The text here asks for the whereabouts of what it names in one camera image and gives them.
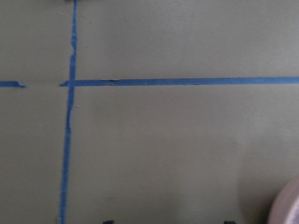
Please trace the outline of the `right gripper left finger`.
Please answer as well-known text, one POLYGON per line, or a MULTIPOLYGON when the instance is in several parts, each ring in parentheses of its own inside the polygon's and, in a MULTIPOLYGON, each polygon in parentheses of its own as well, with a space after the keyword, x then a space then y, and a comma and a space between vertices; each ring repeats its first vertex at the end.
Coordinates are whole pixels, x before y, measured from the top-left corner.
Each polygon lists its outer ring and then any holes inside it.
POLYGON ((103 224, 114 224, 114 220, 107 220, 107 221, 104 221, 103 224))

